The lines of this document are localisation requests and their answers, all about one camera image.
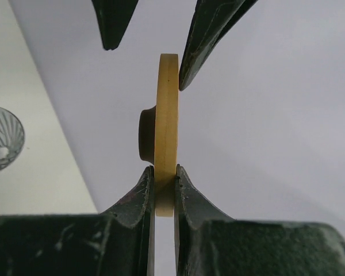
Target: yellow disc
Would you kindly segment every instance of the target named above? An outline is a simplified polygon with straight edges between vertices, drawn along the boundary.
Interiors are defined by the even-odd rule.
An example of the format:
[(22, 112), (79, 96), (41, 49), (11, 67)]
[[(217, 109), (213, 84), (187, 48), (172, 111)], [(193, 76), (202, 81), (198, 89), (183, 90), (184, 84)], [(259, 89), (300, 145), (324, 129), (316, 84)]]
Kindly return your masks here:
[(155, 208), (156, 215), (171, 217), (174, 213), (174, 179), (177, 170), (178, 55), (160, 56), (155, 121)]

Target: metal jaw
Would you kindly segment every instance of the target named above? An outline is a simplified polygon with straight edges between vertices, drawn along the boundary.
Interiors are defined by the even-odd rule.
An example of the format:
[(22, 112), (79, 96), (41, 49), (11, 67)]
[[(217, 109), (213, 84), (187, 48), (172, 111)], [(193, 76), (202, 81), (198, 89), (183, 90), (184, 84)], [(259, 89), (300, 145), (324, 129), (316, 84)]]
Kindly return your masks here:
[[(116, 49), (132, 19), (138, 0), (92, 0), (105, 50)], [(216, 44), (257, 0), (197, 0), (179, 73), (183, 91)]]
[[(344, 276), (345, 241), (319, 223), (235, 220), (177, 166), (178, 276)], [(154, 170), (95, 215), (1, 216), (0, 275), (154, 274)]]

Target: gray background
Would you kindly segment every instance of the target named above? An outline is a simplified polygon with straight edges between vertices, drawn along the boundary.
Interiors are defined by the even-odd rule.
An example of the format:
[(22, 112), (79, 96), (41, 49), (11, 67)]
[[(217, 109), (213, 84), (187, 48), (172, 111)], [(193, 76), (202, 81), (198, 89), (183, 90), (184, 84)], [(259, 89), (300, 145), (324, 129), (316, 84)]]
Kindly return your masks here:
[[(102, 49), (91, 0), (12, 0), (99, 211), (132, 188), (160, 53), (182, 57), (195, 0), (141, 0)], [(345, 236), (345, 0), (259, 0), (181, 93), (178, 162), (237, 219), (330, 223)], [(156, 275), (174, 275), (173, 221)]]

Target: clear glass object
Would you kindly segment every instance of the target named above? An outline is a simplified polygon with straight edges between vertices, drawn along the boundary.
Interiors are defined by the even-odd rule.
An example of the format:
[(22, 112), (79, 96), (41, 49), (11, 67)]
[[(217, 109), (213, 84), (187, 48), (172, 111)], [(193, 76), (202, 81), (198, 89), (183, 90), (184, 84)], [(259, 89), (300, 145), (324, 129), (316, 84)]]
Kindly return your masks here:
[(0, 171), (21, 153), (25, 133), (21, 121), (10, 111), (0, 108)]

